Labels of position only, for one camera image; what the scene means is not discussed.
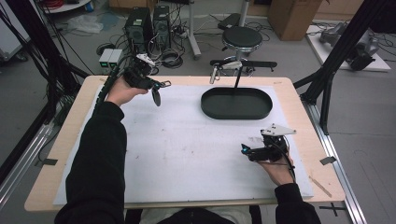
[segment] black stool seat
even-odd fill
[[[262,35],[247,27],[234,26],[223,32],[222,42],[229,49],[251,52],[262,44]]]

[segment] computer tower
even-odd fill
[[[150,56],[151,48],[154,46],[150,41],[154,33],[149,8],[133,7],[125,22],[124,30],[133,53],[147,53]]]
[[[169,19],[169,6],[156,6],[154,8],[152,23],[154,27],[155,44],[157,49],[171,48],[171,23]]]

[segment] black pole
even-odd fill
[[[236,78],[236,81],[235,81],[235,86],[233,87],[235,90],[236,90],[236,88],[238,88],[239,79],[241,78],[241,75],[242,75],[242,69],[243,69],[243,68],[244,68],[243,66],[239,68],[239,71],[238,71],[238,77]]]
[[[323,92],[319,124],[326,134],[329,134],[327,124],[332,93],[332,80],[335,73],[347,58],[349,52],[355,48],[358,41],[369,28],[371,22],[378,17],[387,2],[388,0],[363,1],[361,7],[356,12],[343,35],[330,52],[329,57],[319,70],[311,76],[303,78],[293,84],[295,88],[300,88],[311,82],[308,90],[301,95],[301,99],[311,105],[316,103],[316,100]]]

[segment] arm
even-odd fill
[[[119,106],[144,93],[119,78],[87,122],[55,223],[123,223],[126,132]]]
[[[259,162],[278,187],[275,194],[278,202],[276,208],[276,223],[318,224],[320,219],[315,207],[303,201],[298,185],[293,182],[289,167],[284,158],[276,164]]]

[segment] black sleeve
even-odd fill
[[[117,105],[104,102],[87,122],[66,178],[67,205],[55,223],[123,223],[126,132]]]
[[[320,223],[315,207],[303,201],[297,184],[281,185],[275,189],[275,194],[276,224]]]

